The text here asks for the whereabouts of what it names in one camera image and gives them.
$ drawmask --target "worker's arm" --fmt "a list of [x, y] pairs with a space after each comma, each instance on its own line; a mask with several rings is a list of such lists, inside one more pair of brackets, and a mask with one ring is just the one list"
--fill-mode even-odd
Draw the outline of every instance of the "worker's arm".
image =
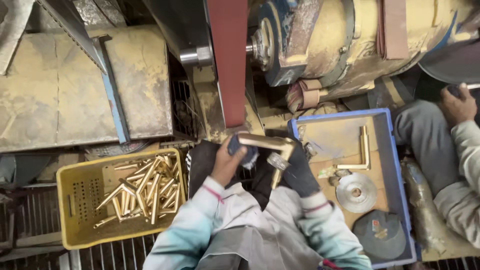
[[322, 192], [301, 199], [305, 218], [299, 225], [311, 248], [342, 269], [371, 269], [358, 238], [345, 224], [343, 213]]
[[213, 219], [224, 187], [230, 182], [246, 153], [227, 151], [228, 138], [218, 150], [215, 166], [193, 198], [180, 207], [170, 227], [159, 234], [145, 259], [145, 270], [195, 269], [208, 247]]
[[480, 193], [480, 128], [475, 123], [477, 104], [466, 84], [459, 87], [460, 97], [456, 98], [447, 89], [441, 91], [442, 108], [445, 117], [453, 126], [452, 138], [460, 159], [460, 174], [470, 186]]
[[477, 105], [464, 84], [459, 90], [460, 98], [456, 98], [443, 89], [441, 107], [454, 126], [452, 138], [460, 161], [459, 171], [468, 184], [461, 181], [447, 186], [438, 193], [434, 203], [448, 227], [480, 248], [480, 129], [474, 122]]

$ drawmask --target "sleeve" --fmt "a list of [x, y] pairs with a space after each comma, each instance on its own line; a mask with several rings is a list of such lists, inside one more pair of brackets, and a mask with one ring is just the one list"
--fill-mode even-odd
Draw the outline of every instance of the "sleeve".
[[160, 233], [145, 259], [145, 270], [194, 269], [208, 247], [213, 219], [224, 188], [208, 176], [180, 207], [170, 227]]
[[301, 204], [305, 218], [299, 225], [311, 248], [342, 269], [372, 269], [342, 211], [322, 192], [301, 199]]
[[452, 128], [452, 138], [460, 161], [460, 174], [480, 194], [480, 128], [474, 121], [465, 121]]

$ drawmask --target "yellow plastic crate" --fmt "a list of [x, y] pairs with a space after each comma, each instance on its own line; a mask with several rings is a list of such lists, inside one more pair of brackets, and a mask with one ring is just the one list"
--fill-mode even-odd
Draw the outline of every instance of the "yellow plastic crate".
[[96, 210], [104, 194], [119, 185], [114, 177], [114, 166], [131, 160], [154, 158], [155, 154], [174, 153], [179, 162], [179, 206], [185, 203], [185, 181], [181, 164], [183, 159], [177, 149], [160, 149], [145, 153], [121, 155], [95, 161], [64, 166], [57, 172], [60, 222], [63, 246], [80, 249], [100, 243], [118, 241], [146, 234], [159, 233], [168, 228], [175, 213], [158, 219], [155, 225], [144, 218], [109, 222], [99, 228], [93, 226], [109, 216], [105, 208]]

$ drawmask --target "black pants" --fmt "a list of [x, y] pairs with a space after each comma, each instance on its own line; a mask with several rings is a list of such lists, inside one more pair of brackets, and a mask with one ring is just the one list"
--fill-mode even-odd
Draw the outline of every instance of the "black pants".
[[[220, 146], [220, 144], [203, 140], [199, 145], [189, 151], [190, 157], [187, 157], [187, 167], [190, 162], [189, 199], [191, 199], [202, 186], [205, 178], [212, 173], [216, 152]], [[272, 182], [274, 167], [266, 162], [271, 152], [272, 150], [259, 148], [260, 155], [256, 162], [256, 172], [253, 179], [248, 181], [240, 179], [240, 173], [243, 168], [239, 166], [231, 182], [225, 187], [229, 188], [234, 184], [242, 183], [243, 188], [257, 200], [262, 211], [267, 206], [270, 192], [272, 191], [270, 184]], [[281, 180], [279, 185], [290, 188], [284, 179]]]

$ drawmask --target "sanding belt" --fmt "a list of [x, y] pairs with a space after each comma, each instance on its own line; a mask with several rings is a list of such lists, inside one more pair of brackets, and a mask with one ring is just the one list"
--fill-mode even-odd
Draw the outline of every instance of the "sanding belt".
[[248, 1], [208, 0], [208, 16], [225, 127], [245, 122]]
[[377, 0], [377, 52], [384, 60], [408, 58], [405, 0]]

